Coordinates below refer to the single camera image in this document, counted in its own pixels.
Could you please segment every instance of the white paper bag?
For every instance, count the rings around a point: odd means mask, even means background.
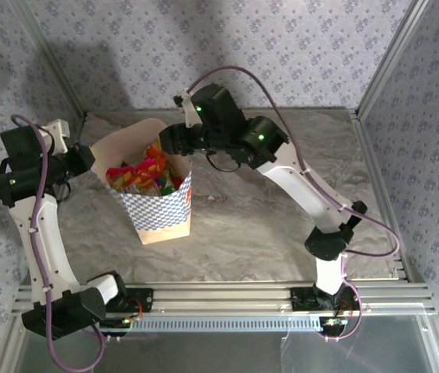
[[[92,171],[127,211],[144,245],[190,235],[190,160],[180,155],[166,155],[184,181],[176,192],[163,197],[119,193],[108,185],[105,175],[109,168],[120,167],[122,162],[128,165],[137,162],[165,127],[159,119],[145,119],[108,134],[91,148],[95,156]]]

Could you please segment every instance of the metal bracket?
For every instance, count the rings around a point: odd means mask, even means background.
[[[103,333],[258,333],[321,332],[318,316],[152,316],[134,321],[125,329]]]
[[[122,309],[112,308],[107,305],[107,313],[149,313],[152,310],[154,301],[154,289],[152,288],[127,288],[127,304]]]
[[[293,312],[328,310],[316,300],[313,288],[291,288],[290,300]],[[352,310],[359,310],[359,303],[354,297],[354,291],[351,288],[346,287],[343,289],[341,299],[334,308],[335,311],[338,310],[342,301],[346,301]],[[342,307],[342,311],[349,311],[348,306]]]

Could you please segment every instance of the black mount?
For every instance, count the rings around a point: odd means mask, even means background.
[[[324,291],[319,290],[315,284],[306,288],[291,288],[290,300],[291,309],[294,312],[300,311],[335,311],[335,313],[341,309],[342,311],[348,311],[347,307],[343,307],[343,301],[346,301],[350,307],[358,311],[359,303],[354,299],[354,291],[342,284],[340,289],[335,295],[329,295]],[[343,325],[325,326],[325,322],[330,319],[329,317],[320,317],[319,321],[322,325],[323,336],[339,336],[343,330]]]
[[[107,312],[117,312],[127,318],[129,315],[138,314],[141,312],[148,313],[152,310],[154,290],[151,288],[128,288],[127,298],[124,300],[125,306],[123,308],[112,309],[107,305]],[[129,331],[131,323],[123,323],[121,317],[116,317],[113,319],[105,319],[100,322],[100,328],[102,329],[127,329]],[[127,333],[123,332],[102,332],[104,336],[125,336]]]
[[[62,298],[52,302],[52,338],[56,340],[105,319],[105,305],[98,289],[89,288],[72,294],[65,291]],[[26,329],[47,336],[46,308],[39,302],[34,309],[22,314]]]
[[[291,308],[296,311],[336,311],[342,300],[347,301],[352,309],[358,310],[359,303],[354,300],[354,291],[342,284],[340,289],[329,295],[319,290],[315,284],[310,288],[291,288]]]
[[[177,106],[182,101],[181,97],[174,97]],[[162,150],[168,154],[226,152],[238,164],[256,169],[266,162],[275,162],[278,148],[288,143],[288,136],[271,119],[246,119],[225,87],[206,85],[192,95],[191,102],[202,124],[191,128],[185,123],[173,124],[161,131]]]
[[[7,207],[14,207],[16,201],[35,196],[40,185],[41,146],[29,126],[17,127],[0,134],[9,155],[0,164],[0,200]],[[55,197],[54,186],[68,182],[73,177],[88,171],[95,158],[89,146],[73,144],[65,154],[52,155],[48,152],[48,171],[45,193]]]
[[[365,214],[368,206],[359,200],[352,205],[352,209]],[[338,232],[333,233],[323,233],[314,227],[305,240],[305,248],[316,258],[326,261],[335,260],[349,245],[354,236],[353,229],[359,221],[361,221],[360,218],[351,216],[346,224],[340,225]]]

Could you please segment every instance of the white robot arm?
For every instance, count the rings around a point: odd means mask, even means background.
[[[322,308],[334,309],[345,288],[341,253],[360,219],[331,205],[314,188],[306,173],[311,173],[319,187],[341,205],[360,213],[366,211],[366,206],[339,195],[307,164],[303,170],[287,135],[269,118],[246,119],[226,88],[210,84],[193,95],[185,89],[174,101],[182,108],[186,123],[174,124],[161,132],[163,150],[181,155],[224,151],[239,165],[256,169],[282,187],[315,222],[315,229],[305,242],[316,260],[317,280],[313,290]]]
[[[51,293],[54,314],[53,338],[60,338],[76,330],[102,321],[106,306],[123,305],[126,289],[116,272],[101,274],[81,286],[72,273],[62,243],[57,222],[56,189],[67,180],[87,171],[93,161],[91,151],[82,145],[67,146],[69,136],[67,122],[55,120],[40,131],[50,149],[48,174],[44,196],[37,215],[35,240],[38,254],[47,278],[44,286],[37,258],[31,244],[31,218],[41,174],[41,149],[29,126],[18,127],[1,133],[9,157],[0,166],[0,199],[9,208],[23,241],[26,260],[30,269],[34,310],[23,314],[24,325],[35,333],[45,335],[44,307],[46,291]]]

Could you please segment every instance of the purple cable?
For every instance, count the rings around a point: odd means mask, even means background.
[[[266,98],[269,100],[271,106],[273,107],[274,111],[276,112],[276,115],[278,115],[278,117],[280,118],[281,123],[283,123],[285,129],[287,130],[288,136],[290,137],[291,141],[294,144],[295,152],[297,154],[297,159],[298,159],[298,162],[300,163],[301,170],[302,171],[307,170],[307,166],[305,165],[304,157],[302,156],[302,150],[300,149],[297,142],[295,141],[294,132],[292,131],[290,124],[284,118],[284,115],[280,112],[280,110],[278,109],[277,104],[274,102],[273,97],[267,91],[264,84],[252,72],[250,72],[246,68],[241,68],[239,66],[234,66],[234,65],[226,65],[226,66],[221,66],[219,68],[213,68],[212,70],[207,71],[205,74],[203,74],[201,77],[199,77],[195,82],[193,82],[192,85],[186,91],[188,93],[190,93],[201,81],[208,78],[210,75],[214,74],[215,72],[222,71],[222,70],[237,70],[237,71],[243,72],[244,74],[247,74],[250,78],[252,78],[257,83],[257,85],[262,89]],[[331,204],[332,206],[334,206],[338,211],[345,211],[345,212],[347,212],[347,213],[349,213],[357,218],[369,221],[370,223],[377,225],[380,229],[383,229],[387,233],[389,233],[393,237],[393,239],[395,240],[395,246],[393,247],[392,250],[390,250],[387,253],[379,253],[379,254],[362,253],[360,251],[346,249],[346,251],[348,253],[353,253],[353,254],[358,254],[358,255],[363,255],[363,256],[385,257],[385,256],[390,256],[392,254],[395,254],[395,253],[397,253],[397,251],[399,251],[399,247],[400,247],[399,237],[390,227],[381,223],[380,221],[377,221],[373,218],[370,218],[367,215],[364,215],[364,214],[361,214],[357,211],[354,211],[352,208],[348,208],[347,206],[343,206],[338,200],[333,198],[333,196],[328,194],[319,184],[317,184],[317,182],[311,176],[311,173],[305,173],[305,178],[307,179],[307,181],[309,181],[311,186],[319,193],[319,195],[321,195],[325,200],[327,200],[328,203]]]
[[[357,321],[356,321],[356,325],[354,325],[354,327],[352,328],[352,330],[349,333],[345,333],[342,336],[328,336],[329,340],[342,340],[344,338],[347,338],[349,336],[351,336],[352,334],[355,333],[355,331],[357,330],[357,328],[359,327],[359,325],[361,324],[361,320],[362,320],[362,299],[361,296],[359,295],[359,291],[357,291],[357,288],[354,284],[351,284],[348,280],[347,280],[347,276],[345,276],[345,260],[343,260],[342,258],[342,282],[348,286],[349,288],[352,289],[352,291],[354,292],[354,294],[357,297],[357,303],[359,303],[359,315],[357,316]]]
[[[37,137],[38,142],[41,146],[41,153],[42,153],[42,162],[41,162],[41,176],[40,176],[40,185],[38,186],[38,192],[36,195],[36,200],[34,201],[34,207],[33,207],[33,213],[31,214],[31,225],[30,228],[32,232],[30,233],[31,238],[31,246],[33,248],[34,253],[34,259],[37,262],[38,268],[40,270],[41,274],[41,280],[43,281],[43,286],[48,288],[48,290],[45,293],[46,298],[46,308],[47,308],[47,320],[46,320],[46,329],[47,329],[47,346],[48,351],[50,352],[51,359],[54,361],[54,363],[64,371],[69,371],[71,373],[82,373],[84,371],[91,371],[102,359],[103,351],[105,348],[105,343],[103,342],[103,335],[100,332],[100,330],[93,325],[92,328],[95,331],[96,335],[98,336],[98,340],[100,342],[100,349],[98,351],[98,354],[95,357],[94,362],[92,362],[90,365],[84,367],[84,368],[73,368],[66,365],[63,361],[59,359],[57,356],[57,352],[54,349],[54,341],[52,339],[52,308],[51,308],[51,290],[50,290],[50,280],[48,279],[48,273],[47,269],[44,266],[44,263],[40,256],[40,251],[38,249],[38,244],[36,240],[36,233],[37,233],[37,226],[38,226],[38,214],[40,212],[40,205],[41,205],[41,199],[43,198],[43,193],[45,190],[45,184],[47,182],[47,171],[48,171],[48,149],[47,145],[45,144],[45,141],[43,137],[41,136],[40,131],[38,130],[37,126],[26,117],[19,115],[19,114],[13,114],[11,116],[11,119],[14,123],[17,123],[16,120],[20,119],[24,123],[26,123],[28,126],[30,126],[34,134]]]

